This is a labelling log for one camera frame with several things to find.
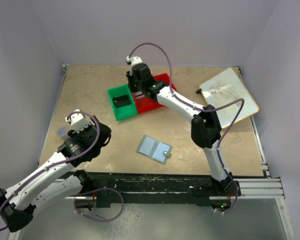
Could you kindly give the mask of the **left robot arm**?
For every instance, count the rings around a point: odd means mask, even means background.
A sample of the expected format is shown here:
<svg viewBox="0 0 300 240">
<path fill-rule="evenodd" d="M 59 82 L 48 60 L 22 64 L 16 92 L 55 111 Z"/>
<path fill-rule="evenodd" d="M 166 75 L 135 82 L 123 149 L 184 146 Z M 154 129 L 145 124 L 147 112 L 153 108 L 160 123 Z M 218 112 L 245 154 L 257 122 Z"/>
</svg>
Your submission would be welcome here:
<svg viewBox="0 0 300 240">
<path fill-rule="evenodd" d="M 42 166 L 12 187 L 0 188 L 0 218 L 5 223 L 0 231 L 17 232 L 49 204 L 92 190 L 94 181 L 85 170 L 77 170 L 59 183 L 55 180 L 98 157 L 111 135 L 111 129 L 103 123 L 70 130 L 68 138 Z"/>
</svg>

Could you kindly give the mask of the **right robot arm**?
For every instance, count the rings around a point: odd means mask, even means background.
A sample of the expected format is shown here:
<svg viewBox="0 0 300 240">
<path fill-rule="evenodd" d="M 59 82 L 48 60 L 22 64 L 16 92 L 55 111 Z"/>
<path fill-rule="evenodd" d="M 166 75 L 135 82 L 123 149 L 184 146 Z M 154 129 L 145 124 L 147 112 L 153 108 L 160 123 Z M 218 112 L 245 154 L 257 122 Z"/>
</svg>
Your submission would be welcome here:
<svg viewBox="0 0 300 240">
<path fill-rule="evenodd" d="M 221 124 L 217 110 L 212 105 L 201 106 L 172 87 L 169 82 L 155 80 L 150 68 L 141 59 L 127 62 L 130 69 L 126 72 L 129 89 L 142 94 L 160 105 L 168 107 L 184 117 L 191 125 L 191 139 L 205 154 L 212 182 L 226 190 L 232 186 L 236 193 L 239 187 L 231 172 L 222 160 Z"/>
</svg>

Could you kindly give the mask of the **green card holder wallet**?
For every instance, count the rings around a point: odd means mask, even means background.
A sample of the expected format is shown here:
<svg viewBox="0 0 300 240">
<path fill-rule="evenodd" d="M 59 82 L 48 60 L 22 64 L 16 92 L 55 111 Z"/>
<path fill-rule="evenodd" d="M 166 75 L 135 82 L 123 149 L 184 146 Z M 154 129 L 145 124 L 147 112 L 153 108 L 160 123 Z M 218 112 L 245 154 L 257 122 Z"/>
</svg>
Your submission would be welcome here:
<svg viewBox="0 0 300 240">
<path fill-rule="evenodd" d="M 172 156 L 172 149 L 171 145 L 144 135 L 136 149 L 136 153 L 165 165 Z"/>
</svg>

